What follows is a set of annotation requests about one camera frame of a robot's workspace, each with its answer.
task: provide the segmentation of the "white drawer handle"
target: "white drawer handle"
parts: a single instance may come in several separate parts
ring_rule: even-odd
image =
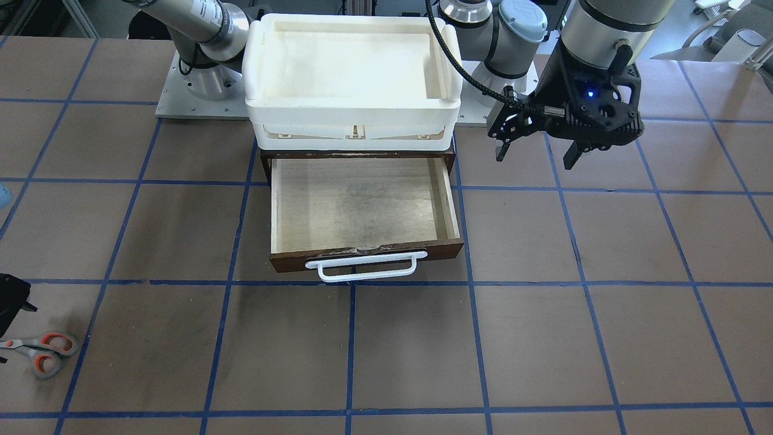
[[[406,276],[416,271],[416,261],[427,257],[425,251],[400,252],[397,254],[365,255],[363,257],[349,257],[347,259],[315,260],[306,262],[306,269],[317,269],[319,277],[326,283],[343,283],[345,281],[360,281],[362,279],[393,278]],[[399,262],[410,260],[410,266],[406,269],[383,270],[380,272],[350,273],[348,275],[328,276],[326,267],[342,267],[347,265],[376,264],[385,262]]]

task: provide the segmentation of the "white plastic bin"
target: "white plastic bin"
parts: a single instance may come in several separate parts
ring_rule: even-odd
[[[454,28],[436,23],[460,59]],[[442,151],[461,96],[422,18],[266,15],[250,26],[243,80],[262,149]]]

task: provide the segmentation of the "blue tape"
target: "blue tape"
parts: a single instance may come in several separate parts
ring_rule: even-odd
[[[504,190],[522,192],[557,192],[557,187],[529,186],[453,186],[454,190]],[[590,194],[674,194],[674,195],[756,195],[773,196],[773,192],[750,192],[741,190],[650,190],[650,189],[601,189],[592,187],[561,187],[563,192]]]
[[[357,286],[349,287],[349,346],[346,350],[346,421],[344,435],[352,435],[352,398],[354,396],[354,344],[357,310]]]
[[[25,182],[30,183],[92,183],[92,184],[171,184],[184,186],[250,186],[267,187],[268,183],[263,181],[217,181],[217,180],[131,180],[131,179],[104,179],[104,178],[19,178],[19,177],[0,177],[0,181],[7,183]]]
[[[773,409],[773,402],[745,402],[747,408]],[[574,406],[495,406],[491,414],[537,414],[537,413],[603,413],[615,411],[646,411],[664,409],[737,409],[737,402],[680,402],[680,403],[634,403],[614,405]],[[249,409],[210,411],[209,417],[323,417],[323,416],[419,416],[451,414],[484,414],[483,407],[468,408],[383,408],[383,409]],[[119,418],[201,418],[203,411],[75,411],[66,414],[67,419],[119,419]],[[0,413],[0,420],[56,419],[60,413]]]
[[[723,124],[773,124],[773,121],[760,121],[753,119],[694,119],[694,118],[661,118],[657,116],[644,116],[644,121],[668,121],[668,122],[721,122]]]
[[[94,51],[94,47],[97,45],[97,41],[94,41],[94,45],[91,47],[91,52]],[[86,65],[88,64],[88,59],[86,64],[84,64],[83,68],[86,69]],[[148,163],[150,162],[150,156],[153,153],[153,148],[155,146],[155,141],[158,138],[158,132],[161,130],[161,123],[162,120],[159,119],[156,122],[155,130],[153,132],[153,136],[151,137],[150,145],[148,146],[148,151],[145,153],[145,160],[142,162],[142,168],[140,169],[140,175],[138,179],[142,179],[142,177],[145,175],[145,171],[148,168]],[[107,264],[107,270],[104,274],[104,280],[102,282],[102,286],[100,288],[100,292],[97,295],[97,301],[94,304],[94,309],[91,312],[91,318],[89,319],[89,326],[86,329],[86,335],[83,338],[82,343],[80,344],[80,352],[78,354],[78,360],[75,364],[75,369],[73,371],[73,377],[70,380],[70,386],[67,388],[67,394],[64,398],[64,404],[62,405],[62,411],[59,416],[59,420],[56,422],[56,429],[54,430],[54,435],[60,435],[62,432],[62,427],[64,425],[64,420],[66,419],[66,415],[70,410],[70,402],[73,399],[73,394],[75,393],[75,386],[78,383],[78,379],[80,378],[80,370],[83,367],[83,361],[86,358],[86,353],[89,348],[89,344],[91,343],[91,331],[94,329],[94,323],[97,320],[97,314],[99,313],[100,306],[102,305],[102,300],[104,299],[104,294],[107,291],[107,286],[110,282],[110,275],[113,272],[113,267],[115,266],[115,260],[118,257],[118,252],[121,249],[121,243],[124,240],[124,235],[126,234],[126,228],[129,225],[129,219],[131,218],[131,212],[134,210],[135,203],[137,202],[137,196],[139,195],[140,190],[140,184],[137,183],[135,185],[135,189],[131,194],[131,199],[129,200],[129,205],[126,208],[126,214],[124,215],[124,220],[121,223],[121,230],[118,232],[118,237],[115,241],[115,245],[113,247],[113,252],[110,256],[110,261]]]
[[[647,162],[647,157],[644,154],[644,149],[642,148],[642,144],[639,142],[639,140],[636,140],[635,143],[636,143],[636,148],[638,149],[638,153],[642,157],[642,162],[644,163],[644,169],[647,171],[647,176],[649,177],[649,181],[652,184],[652,188],[657,190],[658,185],[657,185],[657,182],[655,181],[655,177],[652,175],[652,171],[649,168],[649,163]],[[746,422],[747,424],[747,429],[749,430],[750,435],[754,435],[754,429],[751,427],[751,421],[749,420],[748,414],[746,413],[746,409],[744,408],[744,404],[741,401],[741,395],[738,393],[738,389],[737,389],[737,386],[735,385],[733,375],[730,372],[730,366],[727,365],[727,360],[724,357],[724,353],[722,352],[720,343],[717,340],[716,334],[714,333],[714,328],[711,324],[709,314],[706,311],[706,307],[703,305],[703,299],[700,296],[698,285],[696,284],[695,278],[693,277],[693,272],[690,270],[690,264],[687,262],[687,257],[685,256],[684,251],[682,249],[682,243],[679,241],[679,237],[676,235],[676,229],[674,228],[673,222],[671,221],[671,216],[669,215],[669,212],[666,210],[666,204],[663,202],[663,198],[661,197],[660,193],[656,194],[656,197],[658,199],[658,204],[660,205],[661,212],[663,213],[663,218],[666,220],[666,225],[668,225],[669,232],[671,233],[671,237],[674,241],[674,244],[676,245],[676,250],[679,253],[679,258],[682,260],[682,266],[684,267],[684,270],[687,274],[687,278],[690,280],[690,283],[692,284],[691,287],[693,289],[693,294],[695,295],[696,301],[698,302],[698,307],[700,308],[701,315],[703,316],[703,321],[709,330],[709,335],[711,336],[711,340],[714,343],[714,347],[717,350],[717,354],[720,358],[720,362],[722,363],[722,368],[725,371],[725,376],[727,377],[727,380],[730,383],[730,388],[733,390],[733,394],[736,399],[736,407],[738,407],[741,410],[741,414],[744,416],[744,422]]]
[[[99,100],[72,100],[71,104],[117,104],[127,106],[156,106],[158,101],[99,101]]]
[[[768,238],[771,241],[773,241],[773,232],[771,232],[770,227],[768,227],[768,223],[765,222],[765,219],[762,216],[762,213],[760,212],[760,207],[758,207],[757,202],[754,201],[754,197],[752,197],[751,194],[749,193],[749,188],[747,187],[747,184],[744,181],[744,178],[741,176],[741,171],[738,170],[738,167],[733,161],[733,157],[730,155],[730,152],[727,150],[724,140],[722,139],[722,136],[720,136],[720,133],[717,130],[717,126],[714,124],[713,119],[711,119],[711,116],[709,115],[709,111],[706,109],[706,105],[704,105],[703,101],[700,100],[698,91],[695,89],[693,82],[690,80],[690,77],[687,75],[687,71],[685,71],[684,66],[682,65],[681,62],[679,62],[679,69],[682,71],[682,75],[687,80],[687,84],[690,86],[690,90],[693,92],[695,99],[698,100],[700,109],[703,111],[703,114],[706,115],[706,119],[709,121],[709,125],[711,125],[711,130],[714,132],[714,135],[717,137],[717,141],[719,141],[720,146],[722,147],[722,151],[724,152],[725,157],[727,157],[727,161],[730,163],[730,167],[733,168],[733,172],[735,172],[735,176],[738,178],[738,181],[741,182],[741,186],[744,188],[744,192],[746,192],[746,194],[748,195],[749,201],[751,202],[751,206],[754,208],[754,212],[757,214],[757,217],[762,223],[762,227],[765,229],[765,232],[768,233]]]
[[[612,369],[609,365],[609,358],[607,358],[607,351],[604,347],[604,339],[601,336],[601,326],[598,323],[598,317],[596,316],[596,309],[593,305],[593,296],[591,290],[588,287],[587,279],[585,278],[585,271],[582,266],[582,258],[580,257],[580,249],[577,247],[577,238],[574,236],[574,227],[572,226],[572,220],[569,216],[569,207],[567,206],[566,198],[564,197],[564,189],[561,187],[561,180],[558,176],[558,168],[556,168],[556,160],[553,157],[553,150],[550,148],[550,140],[547,133],[543,133],[545,140],[545,147],[547,148],[548,160],[550,161],[550,167],[553,170],[553,178],[556,181],[556,187],[558,189],[558,198],[561,202],[561,208],[564,210],[564,219],[567,222],[567,229],[569,230],[569,239],[572,242],[572,249],[574,250],[574,258],[577,261],[577,271],[580,274],[580,280],[582,281],[583,292],[585,294],[585,300],[587,302],[588,311],[591,314],[591,320],[593,321],[593,329],[596,333],[596,341],[598,342],[598,349],[601,352],[601,362],[604,363],[604,372],[607,375],[607,383],[609,384],[609,392],[612,396],[612,403],[615,405],[615,413],[618,417],[618,425],[620,426],[620,434],[626,435],[625,422],[623,421],[622,411],[620,410],[620,400],[618,398],[618,391],[615,387],[615,380],[612,378]]]
[[[51,128],[51,131],[49,132],[49,135],[46,138],[46,141],[43,143],[43,147],[40,149],[40,153],[38,153],[38,156],[32,165],[32,169],[29,170],[29,175],[27,176],[27,180],[24,182],[24,185],[22,186],[21,190],[19,190],[19,194],[16,197],[16,202],[13,204],[13,207],[11,207],[11,210],[8,213],[8,217],[5,219],[5,222],[3,223],[2,228],[0,228],[0,239],[2,239],[5,236],[5,232],[8,230],[8,227],[11,224],[13,217],[16,215],[16,211],[19,209],[19,205],[22,203],[22,199],[24,198],[24,195],[27,193],[27,188],[29,187],[30,179],[32,179],[35,176],[35,171],[38,170],[38,166],[40,166],[40,162],[43,160],[43,155],[46,154],[46,150],[49,148],[49,145],[51,145],[51,141],[53,139],[53,136],[56,134],[56,130],[59,128],[59,125],[62,123],[62,119],[64,118],[64,113],[67,111],[67,107],[69,105],[69,101],[73,99],[73,95],[75,95],[75,90],[78,88],[80,79],[83,78],[83,73],[86,72],[86,67],[88,67],[89,61],[91,60],[91,56],[94,54],[94,49],[97,48],[97,41],[98,39],[95,39],[94,42],[91,44],[89,53],[86,55],[86,59],[83,61],[83,66],[80,68],[80,71],[78,72],[78,76],[75,79],[75,83],[73,83],[73,87],[72,89],[70,89],[70,93],[67,95],[67,100],[62,106],[62,110],[60,110],[59,116],[56,117],[56,121],[54,122],[54,125]]]
[[[252,153],[250,154],[250,163],[247,167],[247,179],[245,180],[244,192],[242,194],[242,204],[239,210],[239,225],[236,234],[233,236],[233,248],[231,250],[231,261],[228,265],[228,280],[226,281],[226,292],[223,295],[223,306],[220,311],[220,325],[217,328],[217,339],[215,341],[215,351],[212,358],[212,368],[209,371],[209,383],[206,388],[206,398],[204,399],[204,416],[201,419],[199,433],[206,434],[207,423],[209,422],[209,409],[212,406],[212,396],[215,391],[215,381],[217,380],[217,369],[220,364],[220,352],[223,348],[223,335],[226,331],[226,320],[228,318],[228,305],[233,288],[233,274],[237,266],[237,257],[239,255],[239,244],[241,242],[241,233],[244,228],[244,217],[247,214],[247,202],[250,198],[250,180],[252,180],[252,171],[255,167],[257,158],[257,139],[253,140]]]
[[[56,103],[56,104],[65,104],[68,101],[67,100],[48,99],[48,98],[41,98],[41,99],[35,99],[35,98],[0,98],[0,102],[3,102],[3,103]]]
[[[453,136],[454,151],[457,151],[456,136]],[[461,186],[461,160],[456,152],[456,184]],[[475,285],[472,276],[472,254],[470,253],[470,238],[467,231],[467,214],[465,213],[465,197],[462,190],[458,190],[459,214],[461,216],[461,234],[465,240],[465,264],[467,266],[467,286],[470,294],[470,311],[472,312],[472,331],[475,336],[475,353],[478,358],[478,375],[481,380],[481,395],[485,415],[485,429],[487,435],[494,434],[494,426],[491,421],[491,404],[489,403],[489,383],[485,375],[485,362],[483,361],[483,345],[481,342],[480,323],[478,322],[478,303],[475,297]]]
[[[100,285],[102,279],[56,279],[56,278],[24,278],[31,284],[81,284],[81,285]],[[144,279],[110,279],[107,284],[110,286],[125,286],[129,284],[139,284],[146,282]],[[179,279],[152,279],[147,281],[152,286],[246,286],[246,287],[264,287],[264,286],[340,286],[340,283],[323,283],[322,281],[246,281],[235,279],[228,280],[179,280]],[[627,280],[608,280],[586,282],[589,286],[668,286],[668,287],[754,287],[754,288],[773,288],[773,283],[732,283],[720,282],[712,283],[707,281],[696,281],[694,283],[687,281],[627,281]],[[359,281],[357,286],[392,286],[392,287],[442,287],[442,286],[468,286],[468,281]],[[508,286],[508,287],[582,287],[582,281],[473,281],[473,286]]]

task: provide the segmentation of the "metal base plate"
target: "metal base plate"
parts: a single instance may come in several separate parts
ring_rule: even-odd
[[[463,60],[461,65],[467,72],[472,74],[475,68],[478,67],[480,62],[473,60]],[[526,74],[526,93],[531,94],[536,89],[536,84],[539,76],[536,73],[534,62],[529,67],[529,72]],[[472,87],[467,81],[462,84],[461,87],[461,107],[459,108],[459,118],[456,121],[456,125],[459,127],[485,127],[486,118],[491,113],[491,108],[478,103],[475,100],[475,93],[478,90]]]
[[[249,119],[244,103],[242,80],[233,83],[233,96],[224,100],[209,101],[198,98],[188,91],[183,76],[177,71],[177,52],[166,74],[166,82],[155,115],[173,119]]]

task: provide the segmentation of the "wooden drawer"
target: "wooden drawer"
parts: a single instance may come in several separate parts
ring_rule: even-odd
[[[453,259],[464,241],[442,158],[271,160],[271,254],[277,272],[326,282],[410,275]],[[410,260],[407,269],[328,276],[323,269]]]

